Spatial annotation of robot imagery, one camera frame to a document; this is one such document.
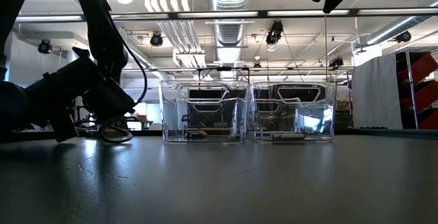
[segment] clear plastic bin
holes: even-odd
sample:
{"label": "clear plastic bin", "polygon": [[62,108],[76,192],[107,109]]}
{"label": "clear plastic bin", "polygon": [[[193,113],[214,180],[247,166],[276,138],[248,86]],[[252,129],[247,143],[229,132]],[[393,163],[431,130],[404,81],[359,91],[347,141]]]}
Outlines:
{"label": "clear plastic bin", "polygon": [[254,137],[262,142],[333,139],[336,84],[262,82],[250,85]]}
{"label": "clear plastic bin", "polygon": [[165,142],[243,142],[247,82],[160,82]]}

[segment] gray table surface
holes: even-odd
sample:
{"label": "gray table surface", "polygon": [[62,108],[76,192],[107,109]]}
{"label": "gray table surface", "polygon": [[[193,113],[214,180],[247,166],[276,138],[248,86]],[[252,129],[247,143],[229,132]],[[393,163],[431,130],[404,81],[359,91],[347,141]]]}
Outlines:
{"label": "gray table surface", "polygon": [[438,141],[0,146],[0,223],[438,223]]}

